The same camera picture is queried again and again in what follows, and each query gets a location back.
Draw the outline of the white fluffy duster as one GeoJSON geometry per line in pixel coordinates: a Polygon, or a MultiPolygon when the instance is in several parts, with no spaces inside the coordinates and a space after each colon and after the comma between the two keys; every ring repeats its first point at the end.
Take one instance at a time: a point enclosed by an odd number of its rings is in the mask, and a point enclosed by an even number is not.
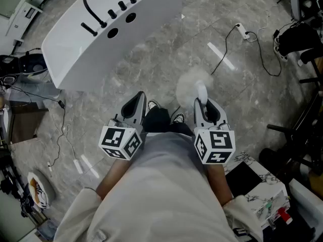
{"type": "Polygon", "coordinates": [[[202,68],[193,67],[180,76],[176,86],[176,99],[185,109],[193,108],[196,98],[202,106],[206,106],[208,91],[212,89],[213,76],[202,68]]]}

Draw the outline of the grey bin with plastic bag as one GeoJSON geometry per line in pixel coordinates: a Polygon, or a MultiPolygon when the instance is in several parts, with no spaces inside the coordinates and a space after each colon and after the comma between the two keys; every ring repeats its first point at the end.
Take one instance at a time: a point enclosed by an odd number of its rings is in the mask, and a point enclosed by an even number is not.
{"type": "Polygon", "coordinates": [[[50,208],[56,193],[47,177],[38,169],[28,173],[28,188],[32,200],[41,209],[50,208]]]}

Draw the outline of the white bathtub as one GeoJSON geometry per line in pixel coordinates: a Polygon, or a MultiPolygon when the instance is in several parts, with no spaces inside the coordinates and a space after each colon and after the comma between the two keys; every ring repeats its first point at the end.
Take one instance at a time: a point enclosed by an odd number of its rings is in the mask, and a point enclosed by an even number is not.
{"type": "Polygon", "coordinates": [[[41,49],[53,83],[59,89],[90,92],[139,42],[169,22],[182,9],[182,0],[88,0],[107,23],[105,28],[76,0],[45,37],[41,49]],[[127,6],[122,11],[118,5],[127,6]],[[107,13],[112,9],[117,17],[107,13]],[[85,23],[94,31],[85,30],[85,23]]]}

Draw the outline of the black curved faucet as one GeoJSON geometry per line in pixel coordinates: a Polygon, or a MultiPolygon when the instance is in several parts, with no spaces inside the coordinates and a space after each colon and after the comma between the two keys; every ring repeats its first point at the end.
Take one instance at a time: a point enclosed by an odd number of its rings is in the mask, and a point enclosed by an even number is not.
{"type": "Polygon", "coordinates": [[[88,0],[83,0],[83,4],[88,11],[88,13],[100,24],[101,28],[105,28],[107,26],[107,23],[104,22],[99,16],[90,8],[88,5],[88,0]]]}

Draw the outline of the black flat panel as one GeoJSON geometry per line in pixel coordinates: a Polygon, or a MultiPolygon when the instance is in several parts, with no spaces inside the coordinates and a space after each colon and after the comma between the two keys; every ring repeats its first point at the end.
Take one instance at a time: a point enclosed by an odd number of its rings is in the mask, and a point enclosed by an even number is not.
{"type": "Polygon", "coordinates": [[[226,180],[233,197],[246,195],[262,182],[262,179],[245,162],[241,162],[227,173],[226,180]]]}

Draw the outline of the person's right forearm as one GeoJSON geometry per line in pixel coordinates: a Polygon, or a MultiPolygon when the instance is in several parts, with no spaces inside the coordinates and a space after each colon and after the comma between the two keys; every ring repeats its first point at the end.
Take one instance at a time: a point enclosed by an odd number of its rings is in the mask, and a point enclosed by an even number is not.
{"type": "Polygon", "coordinates": [[[231,190],[226,180],[225,171],[222,165],[207,165],[207,179],[209,185],[218,199],[221,206],[224,206],[233,199],[231,190]]]}

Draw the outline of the black electronic device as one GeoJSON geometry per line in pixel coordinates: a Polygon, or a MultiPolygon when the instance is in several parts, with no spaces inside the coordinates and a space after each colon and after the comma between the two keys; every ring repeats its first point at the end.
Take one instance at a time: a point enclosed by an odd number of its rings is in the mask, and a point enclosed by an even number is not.
{"type": "Polygon", "coordinates": [[[44,57],[40,53],[21,57],[0,55],[0,77],[5,75],[38,75],[47,71],[44,57]]]}

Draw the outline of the black backpack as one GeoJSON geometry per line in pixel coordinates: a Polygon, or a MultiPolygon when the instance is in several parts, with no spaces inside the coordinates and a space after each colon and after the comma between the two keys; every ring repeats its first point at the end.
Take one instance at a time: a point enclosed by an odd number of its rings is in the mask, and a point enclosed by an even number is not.
{"type": "Polygon", "coordinates": [[[288,28],[282,34],[276,30],[273,35],[274,52],[282,60],[287,61],[287,55],[303,50],[323,50],[323,43],[318,32],[306,23],[300,23],[288,28]]]}

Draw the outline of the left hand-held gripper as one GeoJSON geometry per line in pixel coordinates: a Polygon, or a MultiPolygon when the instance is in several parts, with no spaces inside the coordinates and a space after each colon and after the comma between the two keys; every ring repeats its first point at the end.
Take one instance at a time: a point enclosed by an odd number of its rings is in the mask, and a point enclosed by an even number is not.
{"type": "Polygon", "coordinates": [[[142,120],[146,112],[146,95],[139,91],[103,126],[98,146],[106,155],[131,160],[144,149],[142,120]]]}

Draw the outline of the red and white bottle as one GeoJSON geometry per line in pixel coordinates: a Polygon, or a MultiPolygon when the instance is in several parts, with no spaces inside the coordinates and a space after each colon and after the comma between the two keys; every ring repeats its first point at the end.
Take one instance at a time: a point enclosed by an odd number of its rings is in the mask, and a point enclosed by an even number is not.
{"type": "Polygon", "coordinates": [[[278,210],[278,214],[280,215],[280,217],[284,220],[284,222],[287,225],[289,225],[293,221],[292,217],[287,213],[287,211],[284,207],[281,207],[278,210]]]}

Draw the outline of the marble-patterned counter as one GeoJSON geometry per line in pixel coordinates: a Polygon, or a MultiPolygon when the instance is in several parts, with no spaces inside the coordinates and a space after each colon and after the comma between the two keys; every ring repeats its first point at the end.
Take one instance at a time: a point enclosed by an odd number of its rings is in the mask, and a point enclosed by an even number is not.
{"type": "Polygon", "coordinates": [[[231,172],[242,162],[246,163],[261,179],[261,182],[249,191],[245,197],[248,201],[248,207],[256,214],[262,229],[265,229],[270,225],[269,221],[274,222],[280,218],[278,213],[280,208],[285,210],[290,208],[286,187],[269,170],[245,152],[233,156],[224,165],[225,174],[231,172]]]}

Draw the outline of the person's black trousers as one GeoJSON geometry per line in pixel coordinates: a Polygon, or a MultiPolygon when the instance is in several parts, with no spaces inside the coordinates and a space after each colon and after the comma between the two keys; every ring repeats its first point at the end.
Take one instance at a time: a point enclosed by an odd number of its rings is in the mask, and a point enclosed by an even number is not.
{"type": "Polygon", "coordinates": [[[193,132],[185,123],[173,123],[165,108],[151,109],[143,119],[142,126],[147,133],[173,132],[193,136],[193,132]]]}

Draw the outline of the person's light grey shirt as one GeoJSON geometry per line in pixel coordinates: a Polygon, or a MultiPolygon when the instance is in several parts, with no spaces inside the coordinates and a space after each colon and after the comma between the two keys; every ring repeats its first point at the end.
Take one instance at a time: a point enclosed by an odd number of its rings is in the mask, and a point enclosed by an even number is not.
{"type": "Polygon", "coordinates": [[[263,242],[244,196],[220,205],[187,136],[150,136],[131,162],[104,200],[96,189],[81,190],[54,242],[239,242],[234,228],[263,242]]]}

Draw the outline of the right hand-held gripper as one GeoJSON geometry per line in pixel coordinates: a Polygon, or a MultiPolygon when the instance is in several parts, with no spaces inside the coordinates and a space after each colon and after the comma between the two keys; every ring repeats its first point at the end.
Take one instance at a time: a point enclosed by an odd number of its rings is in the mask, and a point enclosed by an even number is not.
{"type": "Polygon", "coordinates": [[[227,164],[235,152],[235,133],[227,124],[228,119],[224,109],[214,100],[208,99],[204,107],[199,100],[194,100],[195,150],[202,164],[227,164]],[[208,127],[208,120],[222,123],[219,126],[208,127]]]}

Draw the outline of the brown wooden table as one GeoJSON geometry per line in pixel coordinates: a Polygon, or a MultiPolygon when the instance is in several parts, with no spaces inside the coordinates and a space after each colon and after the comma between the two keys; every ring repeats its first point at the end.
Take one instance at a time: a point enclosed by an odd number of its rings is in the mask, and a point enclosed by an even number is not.
{"type": "Polygon", "coordinates": [[[36,130],[48,112],[36,102],[10,101],[7,141],[16,144],[36,138],[36,130]]]}

